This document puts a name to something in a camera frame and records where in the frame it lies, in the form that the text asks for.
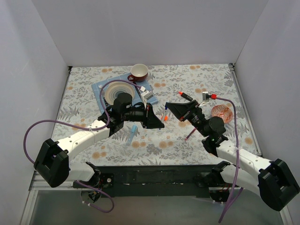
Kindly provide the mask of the light blue highlighter cap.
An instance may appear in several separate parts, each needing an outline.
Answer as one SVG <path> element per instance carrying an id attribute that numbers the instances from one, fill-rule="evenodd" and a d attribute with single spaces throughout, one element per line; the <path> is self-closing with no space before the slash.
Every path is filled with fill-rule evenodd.
<path id="1" fill-rule="evenodd" d="M 132 133 L 135 133 L 137 130 L 137 125 L 133 125 L 132 128 L 131 128 L 131 132 Z"/>

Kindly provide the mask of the light blue highlighter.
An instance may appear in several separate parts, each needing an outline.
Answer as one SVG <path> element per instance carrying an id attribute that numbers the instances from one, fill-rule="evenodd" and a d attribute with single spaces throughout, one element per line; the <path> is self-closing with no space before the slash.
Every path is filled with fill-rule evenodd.
<path id="1" fill-rule="evenodd" d="M 130 136 L 129 136 L 129 138 L 127 139 L 127 142 L 126 142 L 126 145 L 127 145 L 127 146 L 131 145 L 134 136 L 135 136 L 135 132 L 130 132 Z"/>

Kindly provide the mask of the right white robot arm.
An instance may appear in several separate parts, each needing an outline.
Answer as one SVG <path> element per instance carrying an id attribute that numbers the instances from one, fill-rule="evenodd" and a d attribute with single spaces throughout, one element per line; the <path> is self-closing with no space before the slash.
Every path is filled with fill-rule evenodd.
<path id="1" fill-rule="evenodd" d="M 205 137 L 202 144 L 208 153 L 229 163 L 212 174 L 213 183 L 223 186 L 236 184 L 256 195 L 273 210 L 282 210 L 297 194 L 300 187 L 286 162 L 271 161 L 240 149 L 223 134 L 224 122 L 220 117 L 206 119 L 195 100 L 189 103 L 166 103 L 180 121 L 188 120 Z"/>

